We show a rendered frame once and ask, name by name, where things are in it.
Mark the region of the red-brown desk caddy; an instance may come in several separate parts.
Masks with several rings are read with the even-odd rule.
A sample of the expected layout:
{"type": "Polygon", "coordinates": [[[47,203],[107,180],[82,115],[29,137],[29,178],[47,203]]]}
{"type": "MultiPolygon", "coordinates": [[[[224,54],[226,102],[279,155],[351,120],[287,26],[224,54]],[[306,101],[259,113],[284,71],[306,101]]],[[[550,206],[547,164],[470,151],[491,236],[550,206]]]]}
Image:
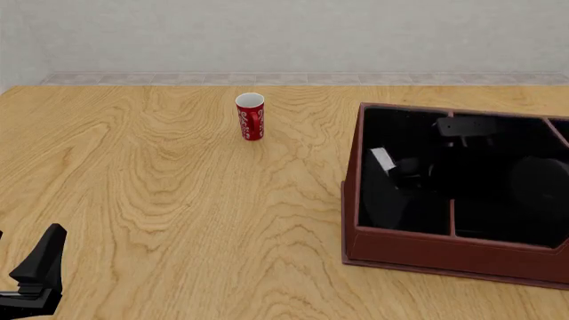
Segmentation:
{"type": "Polygon", "coordinates": [[[440,135],[437,119],[454,116],[493,118],[497,133],[549,134],[569,148],[569,116],[362,103],[341,183],[343,262],[569,290],[569,237],[551,248],[375,225],[371,211],[382,207],[397,154],[414,140],[440,135]]]}

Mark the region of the small flat dark plate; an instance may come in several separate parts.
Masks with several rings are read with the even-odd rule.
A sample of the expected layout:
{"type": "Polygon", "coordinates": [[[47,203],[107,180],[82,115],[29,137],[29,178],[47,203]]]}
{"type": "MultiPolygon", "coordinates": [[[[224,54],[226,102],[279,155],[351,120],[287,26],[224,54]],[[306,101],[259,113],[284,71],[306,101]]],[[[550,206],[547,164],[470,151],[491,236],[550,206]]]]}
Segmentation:
{"type": "Polygon", "coordinates": [[[439,134],[446,138],[484,137],[497,133],[493,118],[481,116],[454,116],[437,119],[439,134]]]}

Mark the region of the red mug with white script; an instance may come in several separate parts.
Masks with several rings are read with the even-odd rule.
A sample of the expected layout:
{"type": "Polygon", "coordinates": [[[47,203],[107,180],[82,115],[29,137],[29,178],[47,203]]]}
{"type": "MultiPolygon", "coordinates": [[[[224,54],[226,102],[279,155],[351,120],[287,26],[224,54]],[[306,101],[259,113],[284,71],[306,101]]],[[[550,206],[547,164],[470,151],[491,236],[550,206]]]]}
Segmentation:
{"type": "Polygon", "coordinates": [[[239,95],[235,103],[242,137],[249,141],[263,138],[264,97],[257,92],[246,92],[239,95]]]}

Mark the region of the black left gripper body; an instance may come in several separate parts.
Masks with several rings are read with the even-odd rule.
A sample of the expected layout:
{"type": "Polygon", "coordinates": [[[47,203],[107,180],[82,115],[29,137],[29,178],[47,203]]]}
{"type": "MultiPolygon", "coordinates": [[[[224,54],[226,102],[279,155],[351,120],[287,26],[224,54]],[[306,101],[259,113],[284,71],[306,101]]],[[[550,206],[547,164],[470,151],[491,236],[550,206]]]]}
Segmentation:
{"type": "Polygon", "coordinates": [[[0,291],[0,317],[51,316],[62,298],[59,287],[26,285],[18,291],[0,291]]]}

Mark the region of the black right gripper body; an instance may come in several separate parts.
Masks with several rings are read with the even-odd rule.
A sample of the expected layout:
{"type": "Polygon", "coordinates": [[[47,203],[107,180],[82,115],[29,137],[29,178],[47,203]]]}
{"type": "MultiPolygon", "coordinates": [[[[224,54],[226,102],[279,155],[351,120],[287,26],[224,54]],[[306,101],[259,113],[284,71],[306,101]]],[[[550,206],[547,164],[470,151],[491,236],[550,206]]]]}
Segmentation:
{"type": "Polygon", "coordinates": [[[398,188],[432,188],[431,172],[434,163],[429,159],[408,157],[395,162],[392,180],[398,188]]]}

